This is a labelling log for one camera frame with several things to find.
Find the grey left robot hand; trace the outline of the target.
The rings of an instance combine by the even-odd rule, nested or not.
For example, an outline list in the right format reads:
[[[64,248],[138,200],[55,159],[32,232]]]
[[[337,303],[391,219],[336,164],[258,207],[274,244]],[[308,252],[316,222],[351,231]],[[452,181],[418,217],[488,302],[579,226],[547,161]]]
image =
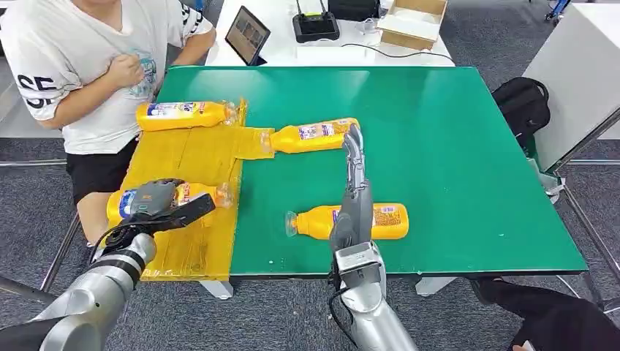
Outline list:
[[[164,178],[138,187],[130,205],[129,225],[141,233],[154,235],[187,227],[216,209],[208,193],[180,205],[176,200],[177,189],[183,183],[181,179]]]

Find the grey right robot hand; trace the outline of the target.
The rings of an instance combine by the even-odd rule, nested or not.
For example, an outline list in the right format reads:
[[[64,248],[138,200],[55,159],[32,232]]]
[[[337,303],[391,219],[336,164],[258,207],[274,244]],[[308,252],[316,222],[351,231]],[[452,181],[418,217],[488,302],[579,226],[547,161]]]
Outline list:
[[[363,136],[357,124],[344,134],[347,180],[336,223],[330,233],[334,252],[371,240],[373,205],[371,184],[366,177]]]

